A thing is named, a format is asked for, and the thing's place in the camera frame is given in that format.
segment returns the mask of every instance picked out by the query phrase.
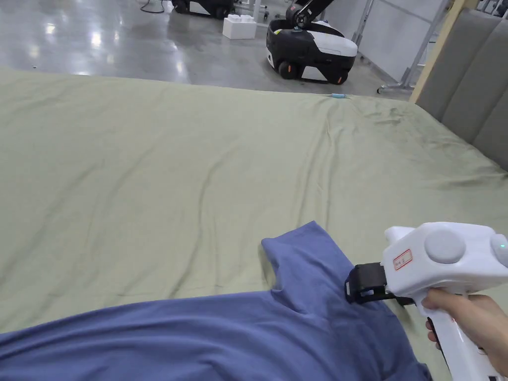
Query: white wall panel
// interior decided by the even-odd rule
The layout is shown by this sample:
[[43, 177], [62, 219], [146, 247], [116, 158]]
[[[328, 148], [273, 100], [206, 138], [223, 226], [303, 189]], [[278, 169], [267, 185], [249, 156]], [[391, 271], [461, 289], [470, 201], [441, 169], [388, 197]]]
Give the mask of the white wall panel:
[[400, 80], [415, 59], [429, 26], [426, 21], [375, 1], [359, 50], [392, 78]]
[[330, 25], [351, 39], [356, 32], [367, 0], [335, 0], [325, 12]]

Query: mattress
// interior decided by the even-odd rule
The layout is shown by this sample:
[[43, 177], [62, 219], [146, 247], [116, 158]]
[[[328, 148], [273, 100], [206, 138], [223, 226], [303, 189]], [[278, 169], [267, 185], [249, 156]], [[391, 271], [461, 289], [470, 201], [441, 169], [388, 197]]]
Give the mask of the mattress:
[[[508, 233], [507, 173], [406, 102], [2, 70], [0, 103], [0, 332], [269, 289], [261, 239], [311, 220], [353, 263], [393, 225]], [[448, 379], [424, 319], [389, 305]]]

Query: metal stand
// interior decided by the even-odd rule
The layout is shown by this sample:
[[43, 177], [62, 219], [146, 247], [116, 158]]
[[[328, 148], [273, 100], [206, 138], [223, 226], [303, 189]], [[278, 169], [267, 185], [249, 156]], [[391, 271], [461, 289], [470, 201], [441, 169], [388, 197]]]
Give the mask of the metal stand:
[[367, 4], [365, 4], [365, 8], [363, 9], [362, 18], [360, 19], [360, 24], [358, 24], [358, 29], [356, 29], [351, 39], [357, 46], [360, 46], [360, 42], [362, 42], [363, 29], [365, 29], [365, 24], [367, 23], [373, 5], [374, 0], [367, 0]]
[[411, 64], [410, 68], [407, 68], [404, 74], [402, 75], [402, 78], [400, 79], [399, 83], [387, 83], [377, 89], [377, 93], [381, 94], [381, 92], [384, 89], [391, 88], [391, 89], [402, 89], [402, 90], [413, 90], [415, 87], [410, 85], [411, 79], [413, 75], [415, 74], [415, 71], [418, 67], [422, 67], [424, 65], [420, 65], [420, 61], [422, 59], [423, 53], [425, 53], [425, 49], [427, 49], [427, 46], [429, 45], [429, 41], [432, 37], [432, 34], [436, 30], [437, 25], [442, 19], [443, 13], [445, 12], [445, 8], [448, 5], [450, 0], [442, 0], [441, 4], [439, 5], [439, 8], [436, 12], [436, 15], [434, 16], [434, 19], [432, 20], [432, 23], [429, 26], [429, 30], [427, 31], [427, 34], [425, 34], [425, 37], [423, 39], [423, 42], [418, 49], [418, 53], [416, 53], [416, 57], [414, 61]]
[[258, 0], [254, 4], [252, 4], [252, 1], [247, 0], [246, 2], [239, 1], [237, 3], [234, 3], [235, 9], [243, 9], [248, 12], [252, 12], [252, 16], [254, 17], [254, 20], [258, 20], [258, 15], [261, 13], [263, 15], [263, 21], [266, 21], [270, 13], [268, 12], [268, 6], [262, 5], [261, 1]]

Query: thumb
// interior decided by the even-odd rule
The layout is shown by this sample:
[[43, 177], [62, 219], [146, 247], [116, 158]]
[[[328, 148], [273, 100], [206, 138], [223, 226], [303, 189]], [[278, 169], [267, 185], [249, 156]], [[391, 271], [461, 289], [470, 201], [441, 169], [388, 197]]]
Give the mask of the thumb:
[[442, 309], [455, 318], [464, 301], [467, 301], [467, 299], [462, 296], [450, 294], [443, 290], [430, 289], [427, 297], [422, 300], [422, 305], [428, 309]]

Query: white styrofoam block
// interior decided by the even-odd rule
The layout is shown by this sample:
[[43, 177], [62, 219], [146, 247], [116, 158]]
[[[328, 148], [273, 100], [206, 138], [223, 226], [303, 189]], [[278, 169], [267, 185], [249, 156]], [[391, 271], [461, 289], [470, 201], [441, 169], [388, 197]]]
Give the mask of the white styrofoam block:
[[242, 22], [255, 22], [254, 18], [251, 15], [241, 15], [240, 19]]
[[240, 16], [238, 15], [228, 15], [228, 20], [232, 21], [232, 22], [241, 22], [242, 19], [240, 18]]
[[231, 40], [253, 39], [256, 36], [255, 22], [238, 22], [224, 19], [223, 35]]

